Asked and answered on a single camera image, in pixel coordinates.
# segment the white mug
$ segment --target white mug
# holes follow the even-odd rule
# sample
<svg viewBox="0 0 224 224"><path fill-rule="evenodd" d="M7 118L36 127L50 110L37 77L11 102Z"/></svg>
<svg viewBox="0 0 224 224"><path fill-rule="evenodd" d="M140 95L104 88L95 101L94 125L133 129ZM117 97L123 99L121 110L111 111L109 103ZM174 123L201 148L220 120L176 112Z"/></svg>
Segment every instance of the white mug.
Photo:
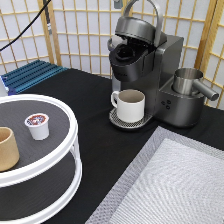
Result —
<svg viewBox="0 0 224 224"><path fill-rule="evenodd" d="M137 90L114 91L111 103L117 108L117 116L127 123L140 121L144 117L145 95Z"/></svg>

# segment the blue dish rack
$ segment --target blue dish rack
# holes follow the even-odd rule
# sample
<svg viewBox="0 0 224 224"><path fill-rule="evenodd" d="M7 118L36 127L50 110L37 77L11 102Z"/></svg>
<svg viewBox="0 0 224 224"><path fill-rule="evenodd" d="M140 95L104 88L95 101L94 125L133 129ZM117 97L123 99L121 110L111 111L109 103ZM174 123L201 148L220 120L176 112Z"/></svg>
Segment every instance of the blue dish rack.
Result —
<svg viewBox="0 0 224 224"><path fill-rule="evenodd" d="M5 86L15 93L21 93L26 89L48 79L67 68L36 60L12 72L2 75Z"/></svg>

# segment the coffee machine drip tray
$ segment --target coffee machine drip tray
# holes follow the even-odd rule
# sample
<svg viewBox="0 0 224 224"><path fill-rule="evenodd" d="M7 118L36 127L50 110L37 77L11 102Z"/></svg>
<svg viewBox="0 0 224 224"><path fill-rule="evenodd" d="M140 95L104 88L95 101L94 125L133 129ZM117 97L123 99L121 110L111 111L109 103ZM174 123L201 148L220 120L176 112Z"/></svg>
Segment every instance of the coffee machine drip tray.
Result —
<svg viewBox="0 0 224 224"><path fill-rule="evenodd" d="M134 131L144 127L152 119L152 115L145 112L145 116L140 121L135 123L126 123L117 117L117 111L116 108L114 108L109 114L109 119L114 126L120 129L124 129L125 131Z"/></svg>

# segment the frother handle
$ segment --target frother handle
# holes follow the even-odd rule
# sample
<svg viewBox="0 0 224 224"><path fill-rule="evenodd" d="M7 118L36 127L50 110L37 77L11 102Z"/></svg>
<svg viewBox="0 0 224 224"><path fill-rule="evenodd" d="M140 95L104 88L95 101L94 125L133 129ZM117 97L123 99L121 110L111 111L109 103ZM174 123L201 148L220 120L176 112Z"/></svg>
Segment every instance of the frother handle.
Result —
<svg viewBox="0 0 224 224"><path fill-rule="evenodd" d="M130 10L132 6L139 0L132 0L128 2L125 10L124 10L124 16L129 16ZM155 39L154 39L154 46L158 47L160 44L160 37L161 37L161 32L162 32L162 25L163 25L163 13L161 10L160 5L156 0L148 0L153 6L153 8L156 11L156 16L157 16L157 24L156 24L156 33L155 33Z"/></svg>
<svg viewBox="0 0 224 224"><path fill-rule="evenodd" d="M118 94L119 94L118 91L114 91L111 95L111 103L115 108L117 108L117 104L114 99L115 99L115 95L116 95L116 99L118 98Z"/></svg>
<svg viewBox="0 0 224 224"><path fill-rule="evenodd" d="M193 87L196 88L199 92L205 95L211 101L215 101L219 98L219 94L213 89L209 88L199 80L194 80Z"/></svg>

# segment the black countertop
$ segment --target black countertop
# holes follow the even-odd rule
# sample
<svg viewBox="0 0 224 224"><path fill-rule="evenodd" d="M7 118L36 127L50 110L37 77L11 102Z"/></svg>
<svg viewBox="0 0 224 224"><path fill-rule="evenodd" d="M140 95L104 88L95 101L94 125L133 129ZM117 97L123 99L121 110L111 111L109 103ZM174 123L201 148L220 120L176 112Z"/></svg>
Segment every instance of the black countertop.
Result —
<svg viewBox="0 0 224 224"><path fill-rule="evenodd" d="M193 128L178 129L153 120L141 130L124 132L109 121L109 79L70 69L23 93L52 96L65 102L79 124L82 181L70 203L47 224L85 223L158 126L224 150L221 110L204 107L200 122Z"/></svg>

